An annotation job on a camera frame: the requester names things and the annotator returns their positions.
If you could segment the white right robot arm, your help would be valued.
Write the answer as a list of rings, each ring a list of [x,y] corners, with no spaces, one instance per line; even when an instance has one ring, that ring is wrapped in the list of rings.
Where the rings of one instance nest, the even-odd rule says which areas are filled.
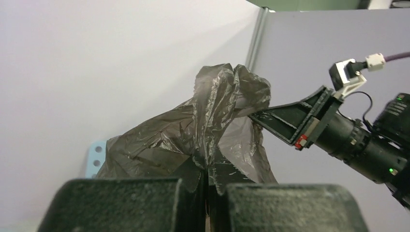
[[[342,100],[321,86],[310,96],[250,115],[297,150],[316,145],[410,206],[410,96],[399,93],[373,123],[340,113]]]

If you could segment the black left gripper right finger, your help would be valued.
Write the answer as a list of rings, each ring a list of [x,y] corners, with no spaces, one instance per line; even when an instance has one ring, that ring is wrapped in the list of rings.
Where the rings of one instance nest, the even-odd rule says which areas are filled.
[[[339,185],[254,183],[225,158],[208,167],[213,232],[366,232]]]

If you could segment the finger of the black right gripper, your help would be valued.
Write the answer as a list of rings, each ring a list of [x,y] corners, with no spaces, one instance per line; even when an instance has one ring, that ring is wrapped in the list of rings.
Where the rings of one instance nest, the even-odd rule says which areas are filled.
[[[329,109],[333,93],[321,86],[300,101],[269,107],[249,118],[286,144],[303,149],[311,143],[309,138]]]

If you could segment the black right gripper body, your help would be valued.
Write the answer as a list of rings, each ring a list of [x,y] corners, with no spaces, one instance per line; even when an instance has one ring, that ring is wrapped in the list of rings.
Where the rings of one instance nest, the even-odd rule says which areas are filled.
[[[309,121],[294,146],[298,150],[316,145],[338,160],[356,160],[367,147],[367,131],[359,119],[338,113],[341,101],[330,99]]]

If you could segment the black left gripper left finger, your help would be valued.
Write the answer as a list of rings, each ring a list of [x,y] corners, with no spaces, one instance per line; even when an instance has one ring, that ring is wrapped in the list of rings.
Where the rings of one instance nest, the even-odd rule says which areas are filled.
[[[203,232],[204,202],[182,180],[74,179],[55,194],[40,232]]]

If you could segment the dark grey trash bag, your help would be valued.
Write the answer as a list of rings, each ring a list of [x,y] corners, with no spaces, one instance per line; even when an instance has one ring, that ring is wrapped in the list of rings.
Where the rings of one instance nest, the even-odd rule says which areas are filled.
[[[98,178],[170,176],[186,160],[209,169],[222,155],[230,175],[256,183],[277,182],[263,146],[263,129],[250,115],[271,100],[268,80],[244,65],[204,66],[193,96],[106,143]]]

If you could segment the light blue perforated panel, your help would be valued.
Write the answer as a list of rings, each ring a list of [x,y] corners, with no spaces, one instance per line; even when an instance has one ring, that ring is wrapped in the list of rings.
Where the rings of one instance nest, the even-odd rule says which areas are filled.
[[[88,149],[85,178],[95,178],[106,157],[106,141],[96,141]]]

